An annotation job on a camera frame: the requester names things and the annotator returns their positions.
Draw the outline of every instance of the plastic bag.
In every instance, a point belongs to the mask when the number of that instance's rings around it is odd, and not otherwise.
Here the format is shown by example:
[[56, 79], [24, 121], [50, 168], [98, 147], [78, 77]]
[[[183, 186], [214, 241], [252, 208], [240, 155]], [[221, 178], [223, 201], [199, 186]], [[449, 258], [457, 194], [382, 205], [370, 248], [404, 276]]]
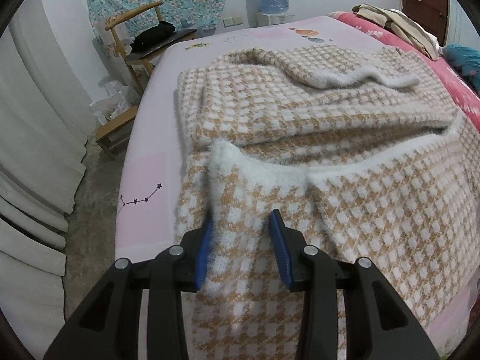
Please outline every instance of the plastic bag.
[[92, 102], [89, 106], [100, 124], [105, 125], [136, 104], [140, 96], [131, 86], [120, 81], [110, 81], [104, 85], [109, 97]]

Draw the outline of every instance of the bed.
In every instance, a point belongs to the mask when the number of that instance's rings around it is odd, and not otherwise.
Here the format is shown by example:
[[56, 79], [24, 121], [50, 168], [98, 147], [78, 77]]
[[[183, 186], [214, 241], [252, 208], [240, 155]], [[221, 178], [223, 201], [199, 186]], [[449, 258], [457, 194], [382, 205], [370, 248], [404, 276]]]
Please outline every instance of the bed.
[[[337, 13], [333, 17], [319, 16], [190, 40], [174, 45], [162, 55], [142, 98], [125, 158], [117, 208], [116, 258], [127, 257], [132, 262], [152, 259], [173, 242], [175, 209], [185, 172], [185, 148], [176, 103], [178, 75], [234, 50], [292, 49], [313, 44], [336, 44], [372, 52], [381, 50], [384, 44], [405, 51], [413, 49], [372, 23], [352, 14]], [[443, 59], [425, 60], [454, 101], [480, 128], [478, 97]], [[465, 335], [477, 297], [478, 278], [474, 276], [470, 285], [430, 324], [428, 333], [437, 348], [453, 349]]]

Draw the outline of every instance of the white box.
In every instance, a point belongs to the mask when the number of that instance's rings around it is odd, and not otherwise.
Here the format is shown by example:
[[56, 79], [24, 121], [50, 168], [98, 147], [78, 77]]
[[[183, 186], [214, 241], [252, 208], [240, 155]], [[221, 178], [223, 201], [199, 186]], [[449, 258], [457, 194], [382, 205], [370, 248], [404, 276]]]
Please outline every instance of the white box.
[[234, 16], [232, 17], [232, 20], [233, 20], [233, 25], [234, 26], [238, 26], [240, 24], [243, 24], [243, 19], [241, 16]]
[[273, 26], [275, 24], [292, 23], [293, 13], [269, 14], [257, 13], [257, 24], [259, 27]]

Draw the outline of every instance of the wooden chair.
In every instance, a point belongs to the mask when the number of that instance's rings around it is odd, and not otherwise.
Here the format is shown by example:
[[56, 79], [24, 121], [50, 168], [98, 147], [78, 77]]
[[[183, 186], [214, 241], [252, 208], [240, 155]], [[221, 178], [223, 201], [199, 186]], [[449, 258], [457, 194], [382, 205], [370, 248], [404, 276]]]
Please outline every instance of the wooden chair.
[[137, 111], [138, 105], [134, 105], [132, 108], [110, 120], [106, 125], [100, 126], [97, 130], [97, 144], [112, 160], [115, 159], [120, 151], [126, 149], [128, 140], [130, 139], [130, 131], [120, 136], [118, 133], [121, 128], [135, 120]]
[[150, 76], [153, 72], [153, 65], [150, 63], [152, 59], [162, 54], [167, 48], [171, 45], [182, 42], [188, 41], [191, 39], [196, 38], [196, 30], [194, 28], [188, 28], [185, 30], [175, 31], [169, 38], [165, 39], [162, 42], [159, 42], [155, 46], [151, 47], [144, 52], [132, 52], [127, 55], [125, 48], [123, 47], [122, 42], [120, 41], [117, 32], [115, 31], [115, 26], [119, 25], [120, 23], [124, 23], [130, 19], [133, 19], [135, 16], [140, 15], [141, 13], [154, 8], [155, 12], [158, 17], [158, 21], [162, 21], [162, 14], [160, 12], [159, 6], [163, 4], [163, 1], [157, 1], [154, 3], [145, 4], [141, 7], [132, 9], [128, 12], [122, 13], [119, 16], [113, 15], [107, 19], [107, 25], [105, 27], [105, 31], [112, 31], [113, 39], [117, 45], [117, 51], [122, 56], [127, 68], [137, 86], [137, 89], [140, 91], [139, 93], [142, 94], [144, 88], [142, 83], [138, 79], [132, 65], [143, 65], [147, 70], [148, 76]]

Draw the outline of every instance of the metal screw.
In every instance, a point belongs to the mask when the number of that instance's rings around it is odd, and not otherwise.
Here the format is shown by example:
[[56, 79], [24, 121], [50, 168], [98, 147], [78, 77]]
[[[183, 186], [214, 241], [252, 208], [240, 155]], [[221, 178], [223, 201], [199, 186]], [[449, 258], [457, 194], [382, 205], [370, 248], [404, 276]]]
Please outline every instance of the metal screw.
[[169, 253], [172, 256], [180, 256], [183, 253], [183, 247], [180, 245], [174, 245], [169, 249]]
[[358, 259], [358, 264], [362, 268], [370, 268], [371, 267], [371, 261], [370, 261], [370, 259], [368, 259], [366, 257], [362, 257], [362, 258]]
[[117, 261], [115, 262], [115, 268], [117, 269], [125, 269], [127, 266], [128, 266], [127, 259], [121, 258], [121, 259], [117, 259]]
[[315, 254], [318, 253], [318, 249], [316, 246], [313, 245], [307, 245], [303, 248], [303, 252], [305, 254], [308, 254], [309, 256], [315, 256]]

